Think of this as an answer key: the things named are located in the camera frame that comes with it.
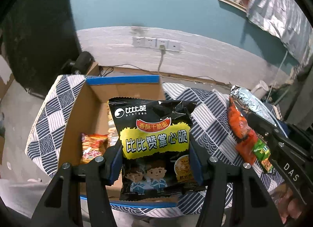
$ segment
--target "cartoon boy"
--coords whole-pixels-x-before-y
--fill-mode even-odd
[[[145,183],[142,182],[143,173],[144,172],[140,168],[131,168],[125,172],[126,178],[132,181],[132,184],[130,185],[130,191],[137,192],[138,195],[145,193],[143,188]]]
[[[163,179],[165,173],[165,163],[162,160],[153,161],[147,169],[147,176],[151,179],[150,185],[158,192],[167,187],[166,181]]]

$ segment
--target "black snack bag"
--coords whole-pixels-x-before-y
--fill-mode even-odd
[[[205,190],[198,186],[189,166],[190,114],[196,104],[125,97],[109,100],[123,145],[120,200],[137,201]]]

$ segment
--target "silver curtain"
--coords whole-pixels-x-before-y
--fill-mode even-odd
[[[309,63],[312,54],[312,27],[294,0],[251,0],[248,19],[281,39],[300,63],[293,77]]]

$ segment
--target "green snack bag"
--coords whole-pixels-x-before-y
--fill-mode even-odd
[[[261,162],[261,165],[263,168],[270,172],[273,168],[272,164],[269,162],[269,157],[271,155],[270,149],[267,147],[267,145],[258,139],[256,144],[252,148],[253,153],[256,155],[256,158]]]

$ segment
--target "tablecloth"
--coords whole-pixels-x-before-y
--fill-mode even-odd
[[[29,134],[25,153],[50,177],[57,172],[66,123],[85,78],[86,76],[83,75],[59,76],[43,102]],[[191,114],[193,126],[190,132],[210,156],[216,156],[226,164],[236,166],[243,164],[243,159],[235,150],[237,138],[228,125],[229,95],[217,90],[207,91],[176,83],[163,83],[162,87],[167,100],[197,102]],[[283,182],[276,170],[273,174],[264,173],[257,160],[253,169],[269,192]],[[123,206],[122,202],[111,204],[111,208],[150,217],[176,217],[199,214],[204,197],[205,191],[181,195],[176,207],[170,208],[130,207]],[[225,207],[228,208],[231,205],[232,184],[228,183]]]

